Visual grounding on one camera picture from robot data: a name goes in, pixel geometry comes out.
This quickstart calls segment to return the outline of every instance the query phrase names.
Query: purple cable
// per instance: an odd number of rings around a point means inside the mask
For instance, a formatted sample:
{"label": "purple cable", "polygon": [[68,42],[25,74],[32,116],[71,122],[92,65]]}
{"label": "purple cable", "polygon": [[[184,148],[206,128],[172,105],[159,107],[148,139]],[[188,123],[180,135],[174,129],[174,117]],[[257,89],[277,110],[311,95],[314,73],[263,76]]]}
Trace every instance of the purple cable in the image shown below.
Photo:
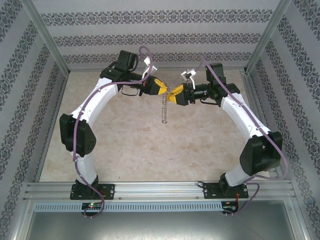
{"label": "purple cable", "polygon": [[[139,54],[140,56],[144,56],[144,54],[142,53],[142,49],[145,49],[148,53],[148,56],[150,58],[150,65],[149,65],[149,70],[148,70],[148,73],[146,74],[146,76],[139,80],[139,81],[134,81],[134,82],[131,82],[131,81],[118,81],[118,82],[110,82],[110,83],[107,83],[105,85],[102,85],[99,89],[95,90],[89,97],[88,99],[85,101],[85,103],[83,104],[80,112],[79,112],[79,115],[78,117],[76,118],[76,121],[75,121],[75,124],[74,124],[74,130],[73,130],[73,155],[72,155],[72,160],[74,161],[74,165],[75,165],[75,170],[77,172],[77,174],[79,175],[79,177],[81,178],[81,180],[89,187],[91,188],[93,191],[95,191],[101,198],[101,202],[102,202],[102,207],[100,209],[100,211],[93,215],[93,216],[90,216],[90,219],[93,219],[95,217],[97,217],[99,214],[102,213],[102,211],[105,209],[105,199],[104,199],[104,196],[97,190],[95,189],[93,186],[91,186],[90,183],[88,183],[86,181],[86,179],[84,177],[82,177],[82,174],[80,173],[79,171],[79,168],[78,168],[78,160],[77,160],[77,130],[78,130],[78,124],[79,124],[79,121],[80,121],[80,118],[81,118],[81,115],[84,114],[84,110],[86,108],[86,106],[88,105],[88,103],[90,102],[90,100],[94,97],[94,95],[96,95],[97,93],[99,93],[102,89],[110,86],[110,85],[115,85],[115,84],[126,84],[126,85],[131,85],[131,84],[139,84],[139,83],[142,83],[144,82],[145,80],[148,79],[148,77],[150,76],[151,74],[151,71],[152,71],[152,67],[153,67],[153,64],[154,64],[154,58],[150,52],[150,50],[146,47],[146,46],[141,46],[139,48]],[[85,218],[87,218],[88,216],[86,215],[86,211],[87,211],[88,208],[86,208],[83,212],[83,215]]]}
{"label": "purple cable", "polygon": [[252,202],[252,200],[256,197],[256,195],[258,194],[259,190],[260,190],[260,185],[258,183],[255,182],[249,182],[248,181],[254,179],[255,177],[258,178],[262,178],[262,179],[267,179],[267,180],[284,180],[287,175],[288,175],[288,171],[289,171],[289,164],[288,161],[285,157],[285,155],[282,153],[282,151],[280,150],[280,148],[275,144],[274,141],[272,141],[272,139],[268,136],[268,134],[263,131],[261,129],[261,127],[259,126],[258,122],[256,121],[256,119],[254,118],[254,116],[251,114],[251,112],[236,98],[234,97],[231,92],[227,89],[227,87],[221,82],[221,80],[219,79],[219,77],[217,76],[217,74],[215,73],[215,71],[212,69],[212,67],[210,66],[210,64],[208,63],[208,61],[204,58],[203,55],[200,56],[200,66],[197,67],[197,69],[199,69],[202,64],[205,64],[206,67],[210,70],[211,74],[214,76],[214,78],[216,79],[216,81],[219,83],[219,85],[223,88],[223,90],[225,90],[225,92],[237,103],[239,104],[240,107],[242,107],[244,109],[244,111],[247,113],[247,115],[250,117],[250,119],[253,121],[254,125],[257,127],[257,129],[259,129],[259,131],[263,134],[263,136],[272,144],[272,146],[276,149],[276,151],[279,153],[279,155],[281,156],[281,158],[283,159],[284,162],[284,173],[281,177],[267,177],[267,176],[262,176],[262,175],[253,175],[251,177],[249,177],[248,179],[246,179],[243,183],[246,183],[247,185],[257,185],[257,189],[255,191],[255,193],[252,195],[252,197],[250,198],[250,200],[237,212],[233,213],[234,215],[237,215],[238,213],[242,212],[242,210],[244,210],[245,208],[248,207],[248,205]]}
{"label": "purple cable", "polygon": [[199,65],[197,68],[195,68],[194,71],[195,71],[195,72],[198,72],[198,70],[202,67],[203,64],[204,64],[204,63],[202,62],[202,59],[201,59],[200,65]]}
{"label": "purple cable", "polygon": [[259,190],[260,190],[260,185],[259,183],[256,183],[256,182],[249,182],[247,183],[247,185],[256,185],[256,191],[255,193],[252,195],[252,197],[249,199],[249,201],[237,212],[232,212],[232,211],[229,211],[229,210],[223,210],[224,212],[227,212],[229,214],[232,214],[232,215],[237,215],[239,213],[241,213],[245,208],[248,207],[248,205],[252,202],[252,200],[256,197],[256,195],[258,194]]}

